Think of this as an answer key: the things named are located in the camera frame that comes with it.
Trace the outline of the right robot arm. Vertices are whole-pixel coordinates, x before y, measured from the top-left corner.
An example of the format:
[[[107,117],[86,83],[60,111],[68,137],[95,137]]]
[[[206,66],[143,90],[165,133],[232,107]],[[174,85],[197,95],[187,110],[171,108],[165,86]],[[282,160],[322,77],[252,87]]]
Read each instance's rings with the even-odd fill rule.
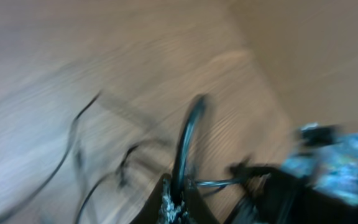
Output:
[[[358,223],[358,133],[309,124],[283,164],[242,161],[245,195],[226,223]]]

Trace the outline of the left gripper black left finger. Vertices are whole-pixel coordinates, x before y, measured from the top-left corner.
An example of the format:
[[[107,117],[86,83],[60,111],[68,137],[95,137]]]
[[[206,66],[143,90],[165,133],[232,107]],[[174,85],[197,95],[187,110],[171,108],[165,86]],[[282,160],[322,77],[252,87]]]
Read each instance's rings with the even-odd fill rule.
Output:
[[[164,173],[161,175],[152,193],[144,203],[144,206],[130,224],[156,224],[159,219],[159,210],[162,204],[162,194],[164,184],[169,184],[171,175]]]

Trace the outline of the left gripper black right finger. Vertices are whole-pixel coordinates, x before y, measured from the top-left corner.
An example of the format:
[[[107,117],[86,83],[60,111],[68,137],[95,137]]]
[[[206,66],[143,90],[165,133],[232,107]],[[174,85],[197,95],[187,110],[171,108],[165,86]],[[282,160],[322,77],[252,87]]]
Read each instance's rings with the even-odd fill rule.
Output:
[[[185,202],[188,223],[219,224],[194,182],[191,182],[190,180],[185,181],[183,199]]]

